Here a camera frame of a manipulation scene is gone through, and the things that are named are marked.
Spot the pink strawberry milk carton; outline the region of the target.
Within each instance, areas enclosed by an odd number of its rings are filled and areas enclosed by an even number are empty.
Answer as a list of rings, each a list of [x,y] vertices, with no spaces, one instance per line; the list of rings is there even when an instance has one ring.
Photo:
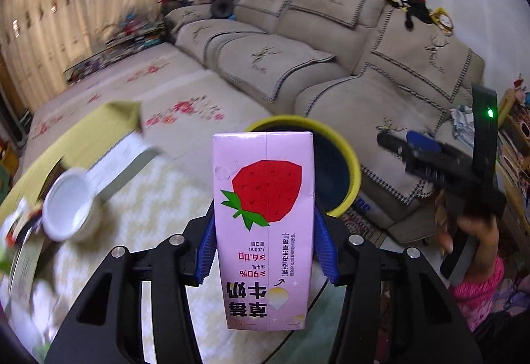
[[[313,266],[313,135],[215,135],[213,195],[228,327],[304,329]]]

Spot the yellow rimmed dark trash bin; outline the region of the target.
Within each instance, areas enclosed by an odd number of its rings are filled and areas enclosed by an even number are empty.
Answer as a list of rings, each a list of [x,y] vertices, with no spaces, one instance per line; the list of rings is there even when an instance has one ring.
[[[362,174],[357,155],[337,131],[302,116],[270,116],[249,125],[246,132],[311,132],[313,134],[315,195],[323,211],[339,218],[358,196]]]

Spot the floral floor mat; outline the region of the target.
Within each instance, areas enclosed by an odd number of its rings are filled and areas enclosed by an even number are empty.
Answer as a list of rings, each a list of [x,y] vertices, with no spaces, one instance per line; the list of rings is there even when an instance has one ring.
[[[24,166],[96,107],[111,101],[139,103],[145,139],[196,176],[211,171],[214,134],[242,132],[269,116],[217,73],[163,44],[95,73],[39,107]]]

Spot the patterned tablecloth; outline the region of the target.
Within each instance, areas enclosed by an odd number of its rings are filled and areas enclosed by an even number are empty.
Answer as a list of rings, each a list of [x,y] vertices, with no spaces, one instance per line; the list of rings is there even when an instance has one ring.
[[[111,147],[140,126],[140,106],[116,101],[97,107],[56,140],[24,173],[1,204],[1,216],[11,214],[20,199],[34,203],[48,172],[62,160],[69,167],[90,168]],[[44,277],[67,307],[71,307],[101,263],[116,245],[131,251],[151,248],[187,222],[206,213],[211,196],[198,188],[182,169],[157,155],[102,205],[101,225],[88,240],[64,244],[46,263]],[[288,332],[230,330],[214,267],[198,288],[189,288],[192,323],[205,363],[326,363],[337,328],[341,294],[313,267],[305,329]]]

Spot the beige sofa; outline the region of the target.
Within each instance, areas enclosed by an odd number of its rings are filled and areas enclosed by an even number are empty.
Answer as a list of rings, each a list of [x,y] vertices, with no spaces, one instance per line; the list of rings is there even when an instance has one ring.
[[[450,111],[472,102],[483,59],[439,27],[385,0],[235,0],[232,19],[208,4],[166,16],[175,45],[275,115],[338,132],[360,162],[352,208],[395,241],[434,232],[434,189],[408,175],[376,136],[447,140]]]

